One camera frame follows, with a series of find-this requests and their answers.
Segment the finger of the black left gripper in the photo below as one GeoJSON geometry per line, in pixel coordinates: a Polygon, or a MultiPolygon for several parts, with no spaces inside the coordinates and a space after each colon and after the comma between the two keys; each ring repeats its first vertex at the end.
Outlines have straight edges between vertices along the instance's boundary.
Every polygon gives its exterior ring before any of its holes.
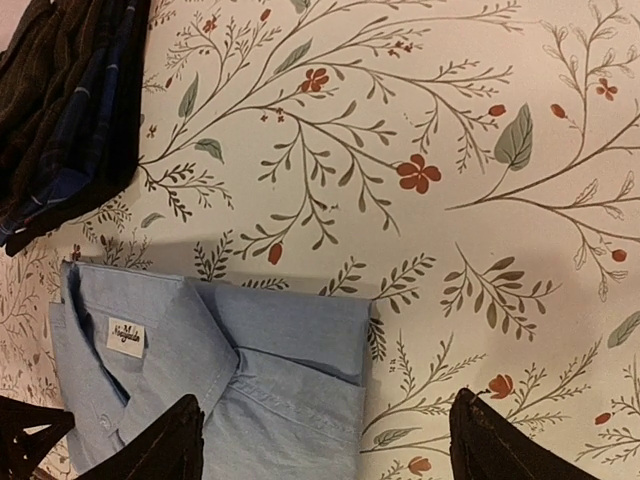
{"type": "Polygon", "coordinates": [[[1,397],[1,478],[29,479],[74,426],[71,412],[1,397]]]}

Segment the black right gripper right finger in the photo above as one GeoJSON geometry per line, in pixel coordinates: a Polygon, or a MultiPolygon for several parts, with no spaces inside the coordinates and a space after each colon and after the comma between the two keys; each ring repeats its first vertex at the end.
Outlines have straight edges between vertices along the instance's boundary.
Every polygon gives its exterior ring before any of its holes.
{"type": "Polygon", "coordinates": [[[455,480],[596,480],[538,445],[467,388],[449,412],[455,480]]]}

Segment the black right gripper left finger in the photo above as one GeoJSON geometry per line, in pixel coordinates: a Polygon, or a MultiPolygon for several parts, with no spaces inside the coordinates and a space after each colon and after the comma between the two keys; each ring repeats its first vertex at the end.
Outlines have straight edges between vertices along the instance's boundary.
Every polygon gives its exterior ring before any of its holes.
{"type": "Polygon", "coordinates": [[[204,412],[186,394],[121,451],[84,473],[85,480],[200,480],[204,412]]]}

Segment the light blue long sleeve shirt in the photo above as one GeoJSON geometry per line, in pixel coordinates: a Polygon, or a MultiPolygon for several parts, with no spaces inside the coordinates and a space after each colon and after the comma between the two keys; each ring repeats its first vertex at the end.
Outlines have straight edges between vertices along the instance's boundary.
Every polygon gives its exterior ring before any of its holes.
{"type": "Polygon", "coordinates": [[[364,414],[366,299],[66,262],[49,320],[85,473],[186,394],[207,479],[353,479],[364,414]]]}

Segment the dark blue shirt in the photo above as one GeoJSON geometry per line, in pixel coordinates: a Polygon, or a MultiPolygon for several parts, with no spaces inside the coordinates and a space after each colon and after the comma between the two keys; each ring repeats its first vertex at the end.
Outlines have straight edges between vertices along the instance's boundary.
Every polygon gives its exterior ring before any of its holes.
{"type": "Polygon", "coordinates": [[[1,214],[1,246],[9,256],[110,201],[137,168],[150,4],[102,2],[94,51],[41,152],[27,196],[1,214]]]}

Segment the black pinstriped shirt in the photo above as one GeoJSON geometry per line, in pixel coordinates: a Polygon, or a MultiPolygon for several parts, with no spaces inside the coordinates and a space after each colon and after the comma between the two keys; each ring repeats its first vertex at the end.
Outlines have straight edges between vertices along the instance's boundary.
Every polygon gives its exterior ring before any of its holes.
{"type": "Polygon", "coordinates": [[[32,1],[1,53],[1,214],[27,196],[39,157],[97,42],[102,1],[32,1]]]}

